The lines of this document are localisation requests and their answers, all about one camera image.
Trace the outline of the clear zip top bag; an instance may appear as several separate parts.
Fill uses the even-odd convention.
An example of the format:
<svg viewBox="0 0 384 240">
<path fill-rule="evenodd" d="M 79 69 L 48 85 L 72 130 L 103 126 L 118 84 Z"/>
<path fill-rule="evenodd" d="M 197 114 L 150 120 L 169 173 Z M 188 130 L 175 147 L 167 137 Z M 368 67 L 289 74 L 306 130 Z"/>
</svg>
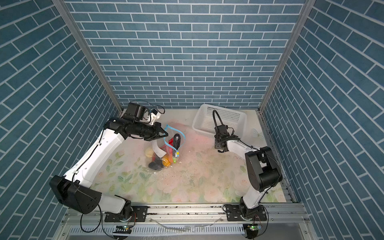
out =
<svg viewBox="0 0 384 240">
<path fill-rule="evenodd" d="M 146 148 L 145 156 L 149 159 L 148 168 L 160 171 L 176 164 L 181 155 L 181 148 L 186 142 L 186 135 L 174 126 L 166 125 L 167 137 L 155 140 Z"/>
</svg>

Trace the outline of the cream white bun toy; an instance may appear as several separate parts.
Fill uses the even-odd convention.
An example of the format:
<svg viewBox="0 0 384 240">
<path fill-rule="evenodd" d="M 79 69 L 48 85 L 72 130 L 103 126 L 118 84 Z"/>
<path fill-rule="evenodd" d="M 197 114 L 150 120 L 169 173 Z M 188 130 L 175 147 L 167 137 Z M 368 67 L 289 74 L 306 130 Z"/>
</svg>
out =
<svg viewBox="0 0 384 240">
<path fill-rule="evenodd" d="M 152 148 L 148 147 L 148 148 L 145 149 L 145 156 L 147 158 L 152 158 L 153 154 L 154 154 L 154 151 L 153 151 Z"/>
</svg>

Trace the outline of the orange crinkled food toy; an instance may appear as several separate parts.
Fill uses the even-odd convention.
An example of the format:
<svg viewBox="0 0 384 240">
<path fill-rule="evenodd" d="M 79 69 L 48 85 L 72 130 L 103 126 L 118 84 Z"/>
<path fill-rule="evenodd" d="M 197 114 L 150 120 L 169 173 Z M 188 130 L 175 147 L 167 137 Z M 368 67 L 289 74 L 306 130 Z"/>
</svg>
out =
<svg viewBox="0 0 384 240">
<path fill-rule="evenodd" d="M 170 163 L 175 164 L 178 160 L 178 157 L 175 157 L 173 154 L 169 154 L 168 159 Z"/>
</svg>

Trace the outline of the yellow potato toy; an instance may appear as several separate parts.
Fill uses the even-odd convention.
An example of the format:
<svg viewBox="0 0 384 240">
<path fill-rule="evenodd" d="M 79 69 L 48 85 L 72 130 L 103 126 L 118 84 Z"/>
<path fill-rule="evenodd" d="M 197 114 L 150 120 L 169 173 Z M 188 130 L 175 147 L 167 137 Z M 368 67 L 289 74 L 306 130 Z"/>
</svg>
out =
<svg viewBox="0 0 384 240">
<path fill-rule="evenodd" d="M 169 161 L 169 157 L 167 155 L 162 157 L 162 164 L 165 168 L 171 165 L 171 162 Z"/>
</svg>

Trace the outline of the black avocado toy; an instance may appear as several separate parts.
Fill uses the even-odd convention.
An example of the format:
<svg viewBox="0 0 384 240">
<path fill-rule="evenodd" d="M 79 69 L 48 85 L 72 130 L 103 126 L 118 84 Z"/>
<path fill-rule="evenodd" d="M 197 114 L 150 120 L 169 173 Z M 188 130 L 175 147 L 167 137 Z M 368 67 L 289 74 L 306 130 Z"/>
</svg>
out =
<svg viewBox="0 0 384 240">
<path fill-rule="evenodd" d="M 162 161 L 153 161 L 151 163 L 149 163 L 149 168 L 154 170 L 154 171 L 158 171 L 158 170 L 161 170 L 164 168 L 164 165 L 162 163 Z"/>
</svg>

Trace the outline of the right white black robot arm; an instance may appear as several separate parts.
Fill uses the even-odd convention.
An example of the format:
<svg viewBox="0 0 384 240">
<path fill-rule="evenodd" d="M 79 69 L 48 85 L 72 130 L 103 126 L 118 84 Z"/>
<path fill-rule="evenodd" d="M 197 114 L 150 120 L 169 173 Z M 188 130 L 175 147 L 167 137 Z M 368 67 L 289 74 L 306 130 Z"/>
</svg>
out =
<svg viewBox="0 0 384 240">
<path fill-rule="evenodd" d="M 246 161 L 250 187 L 239 203 L 238 213 L 244 220 L 251 220 L 263 212 L 261 201 L 267 192 L 282 181 L 282 170 L 269 147 L 257 149 L 245 144 L 236 135 L 215 134 L 215 149 L 219 153 L 235 153 Z"/>
</svg>

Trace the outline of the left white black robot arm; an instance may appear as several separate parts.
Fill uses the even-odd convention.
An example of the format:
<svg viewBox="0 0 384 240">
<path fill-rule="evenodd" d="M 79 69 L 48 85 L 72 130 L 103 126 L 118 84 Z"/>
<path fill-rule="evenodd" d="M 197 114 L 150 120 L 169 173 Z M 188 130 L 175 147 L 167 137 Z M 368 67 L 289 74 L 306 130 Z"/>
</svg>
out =
<svg viewBox="0 0 384 240">
<path fill-rule="evenodd" d="M 150 142 L 167 137 L 168 133 L 158 122 L 148 125 L 122 118 L 109 119 L 100 136 L 83 157 L 63 176 L 54 176 L 51 179 L 50 187 L 58 202 L 84 215 L 99 209 L 101 212 L 116 215 L 121 222 L 131 220 L 131 201 L 123 197 L 104 195 L 90 187 L 113 151 L 132 136 Z"/>
</svg>

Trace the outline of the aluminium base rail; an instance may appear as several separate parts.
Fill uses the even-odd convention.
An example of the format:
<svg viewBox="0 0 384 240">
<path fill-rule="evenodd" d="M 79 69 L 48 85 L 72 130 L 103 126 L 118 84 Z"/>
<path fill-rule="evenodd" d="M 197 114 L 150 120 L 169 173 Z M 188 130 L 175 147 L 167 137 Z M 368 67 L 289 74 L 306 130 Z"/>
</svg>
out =
<svg viewBox="0 0 384 240">
<path fill-rule="evenodd" d="M 136 217 L 117 223 L 94 211 L 69 210 L 56 240 L 314 240 L 310 218 L 302 204 L 262 204 L 243 218 L 236 205 L 135 204 Z"/>
</svg>

